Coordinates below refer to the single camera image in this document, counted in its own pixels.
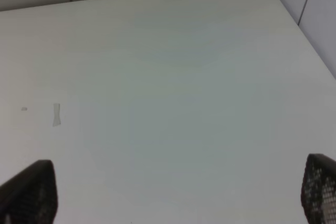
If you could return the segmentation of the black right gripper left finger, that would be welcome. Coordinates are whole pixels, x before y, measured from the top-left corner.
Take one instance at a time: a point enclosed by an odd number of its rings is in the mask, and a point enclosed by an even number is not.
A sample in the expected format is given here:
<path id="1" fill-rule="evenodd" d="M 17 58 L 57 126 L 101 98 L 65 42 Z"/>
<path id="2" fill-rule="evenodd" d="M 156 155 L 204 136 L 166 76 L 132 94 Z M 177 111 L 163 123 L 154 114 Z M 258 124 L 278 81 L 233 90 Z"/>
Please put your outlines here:
<path id="1" fill-rule="evenodd" d="M 1 185 L 1 223 L 53 223 L 58 210 L 54 165 L 38 160 Z"/>

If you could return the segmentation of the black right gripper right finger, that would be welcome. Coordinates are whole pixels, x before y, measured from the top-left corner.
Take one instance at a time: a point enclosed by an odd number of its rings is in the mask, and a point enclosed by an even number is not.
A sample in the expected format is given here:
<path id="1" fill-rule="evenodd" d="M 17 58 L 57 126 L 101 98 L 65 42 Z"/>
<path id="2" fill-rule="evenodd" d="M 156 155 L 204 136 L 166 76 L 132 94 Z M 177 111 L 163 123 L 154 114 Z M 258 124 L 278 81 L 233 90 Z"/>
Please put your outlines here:
<path id="1" fill-rule="evenodd" d="M 301 205 L 308 223 L 335 224 L 335 160 L 309 154 L 301 186 Z"/>

